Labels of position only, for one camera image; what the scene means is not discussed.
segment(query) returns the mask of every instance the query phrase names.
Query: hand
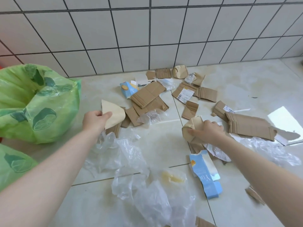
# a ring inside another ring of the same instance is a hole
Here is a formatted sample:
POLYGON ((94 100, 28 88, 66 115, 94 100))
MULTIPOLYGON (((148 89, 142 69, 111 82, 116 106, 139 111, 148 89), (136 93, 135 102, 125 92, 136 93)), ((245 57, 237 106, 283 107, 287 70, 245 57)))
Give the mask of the hand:
POLYGON ((216 122, 204 121, 203 130, 188 129, 188 133, 198 137, 205 143, 218 146, 222 137, 227 137, 223 126, 219 126, 216 122))
POLYGON ((103 115, 101 111, 89 111, 84 115, 82 129, 99 136, 104 131, 105 123, 111 116, 112 112, 103 115))

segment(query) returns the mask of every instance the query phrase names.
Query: white wall tile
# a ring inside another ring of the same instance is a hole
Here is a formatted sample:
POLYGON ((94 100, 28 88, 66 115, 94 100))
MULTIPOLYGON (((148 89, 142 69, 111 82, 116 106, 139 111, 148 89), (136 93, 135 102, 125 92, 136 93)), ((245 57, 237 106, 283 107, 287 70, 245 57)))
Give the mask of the white wall tile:
POLYGON ((174 44, 180 39, 185 9, 151 10, 151 44, 174 44))
POLYGON ((279 7, 279 5, 253 6, 235 39, 257 38, 279 7))
POLYGON ((86 49, 117 47, 110 11, 73 12, 71 16, 86 49))
POLYGON ((65 0, 69 9, 105 9, 109 8, 108 0, 65 0))
POLYGON ((54 53, 69 77, 96 74, 85 51, 54 53))
POLYGON ((16 0, 23 11, 66 9, 63 0, 16 0))
POLYGON ((284 34, 285 36, 303 35, 303 14, 284 34))
POLYGON ((149 45, 149 10, 112 11, 119 47, 149 45))
POLYGON ((180 44, 175 65, 196 66, 205 43, 180 44))
POLYGON ((188 8, 180 42, 206 41, 218 11, 219 7, 188 8))
POLYGON ((189 0, 188 5, 221 5, 223 0, 189 0))
POLYGON ((2 45, 2 43, 0 42, 0 56, 2 55, 11 55, 12 53, 10 51, 7 50, 7 48, 4 47, 4 45, 2 45))
POLYGON ((0 15, 0 39, 15 54, 49 52, 23 14, 0 15))
POLYGON ((208 40, 232 40, 249 9, 250 6, 222 7, 208 40))
POLYGON ((300 38, 301 36, 280 38, 263 59, 282 57, 300 38))
POLYGON ((261 34, 261 37, 282 36, 302 12, 303 4, 283 5, 261 34))
POLYGON ((149 0, 109 0, 112 8, 149 7, 149 0))
POLYGON ((0 57, 0 67, 6 68, 13 65, 21 64, 15 56, 0 57))
POLYGON ((247 4, 254 3, 255 0, 224 0, 223 4, 247 4))
POLYGON ((284 2, 285 0, 256 0, 255 3, 274 3, 274 2, 284 2))
POLYGON ((20 11, 13 0, 1 0, 0 12, 20 11))
POLYGON ((238 62, 255 42, 255 39, 233 41, 227 49, 221 63, 238 62))
POLYGON ((301 56, 303 53, 303 37, 283 57, 301 56))
POLYGON ((88 51, 97 74, 122 72, 118 49, 88 51))
POLYGON ((67 77, 67 75, 51 53, 19 55, 18 58, 25 64, 44 65, 53 69, 61 76, 67 77))
POLYGON ((218 64, 230 41, 207 42, 198 65, 218 64))
POLYGON ((84 49, 68 13, 26 14, 52 52, 84 49))
POLYGON ((188 0, 151 0, 152 6, 180 6, 187 5, 188 0))
POLYGON ((259 38, 242 61, 261 60, 279 38, 259 38))
POLYGON ((151 46, 150 69, 173 68, 178 45, 151 46))
POLYGON ((120 54, 125 72, 135 70, 148 70, 149 68, 149 48, 120 48, 120 54))

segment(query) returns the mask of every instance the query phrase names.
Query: green plastic bag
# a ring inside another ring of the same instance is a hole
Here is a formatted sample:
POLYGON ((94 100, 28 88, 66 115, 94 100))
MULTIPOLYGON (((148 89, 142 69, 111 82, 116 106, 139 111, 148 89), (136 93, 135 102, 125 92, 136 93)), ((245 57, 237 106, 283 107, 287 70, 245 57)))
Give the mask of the green plastic bag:
POLYGON ((81 82, 46 66, 25 64, 0 70, 0 137, 32 143, 57 140, 76 117, 81 82))
POLYGON ((0 144, 0 191, 37 164, 26 154, 0 144))

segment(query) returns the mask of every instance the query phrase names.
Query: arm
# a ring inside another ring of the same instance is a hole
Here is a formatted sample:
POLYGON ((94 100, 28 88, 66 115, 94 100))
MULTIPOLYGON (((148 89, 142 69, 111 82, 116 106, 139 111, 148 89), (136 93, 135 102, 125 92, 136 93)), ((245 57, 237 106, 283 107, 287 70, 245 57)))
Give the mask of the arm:
POLYGON ((189 133, 224 151, 283 225, 303 226, 302 179, 227 137, 216 122, 189 133))
POLYGON ((111 115, 86 113, 80 133, 0 193, 1 226, 49 224, 111 115))

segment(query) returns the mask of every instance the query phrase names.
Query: tiled wall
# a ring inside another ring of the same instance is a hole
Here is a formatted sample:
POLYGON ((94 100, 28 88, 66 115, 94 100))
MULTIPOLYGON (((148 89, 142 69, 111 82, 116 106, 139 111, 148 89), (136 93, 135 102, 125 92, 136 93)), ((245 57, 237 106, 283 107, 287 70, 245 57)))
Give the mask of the tiled wall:
POLYGON ((303 0, 0 0, 0 66, 63 76, 303 54, 303 0))

